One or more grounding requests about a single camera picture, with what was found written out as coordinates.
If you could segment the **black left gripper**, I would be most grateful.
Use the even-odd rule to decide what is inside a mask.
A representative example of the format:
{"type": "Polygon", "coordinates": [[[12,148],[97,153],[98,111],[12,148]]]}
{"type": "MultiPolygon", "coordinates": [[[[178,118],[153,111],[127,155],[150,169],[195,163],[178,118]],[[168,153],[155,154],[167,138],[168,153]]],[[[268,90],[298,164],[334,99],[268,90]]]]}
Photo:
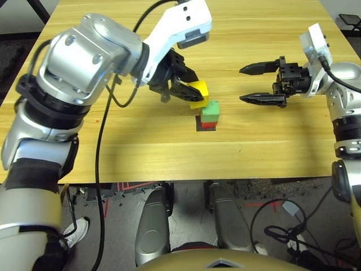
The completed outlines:
{"type": "Polygon", "coordinates": [[[188,102],[200,102],[204,100],[200,90],[182,83],[198,80],[195,71],[184,64],[184,57],[171,49],[158,64],[148,86],[151,91],[160,94],[161,102],[168,102],[171,96],[188,102]]]}

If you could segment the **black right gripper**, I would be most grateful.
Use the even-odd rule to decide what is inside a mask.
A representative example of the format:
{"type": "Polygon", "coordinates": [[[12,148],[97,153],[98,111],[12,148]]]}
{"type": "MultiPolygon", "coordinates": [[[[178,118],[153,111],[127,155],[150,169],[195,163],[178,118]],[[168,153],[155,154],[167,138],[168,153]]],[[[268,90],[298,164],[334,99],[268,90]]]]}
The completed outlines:
{"type": "Polygon", "coordinates": [[[306,93],[311,84],[311,76],[307,68],[302,68],[297,63],[286,63],[285,56],[269,62],[248,64],[239,69],[239,73],[246,75],[262,75],[278,70],[276,82],[273,83],[273,94],[251,93],[239,96],[243,102],[259,106],[287,106],[287,99],[295,94],[306,93]]]}

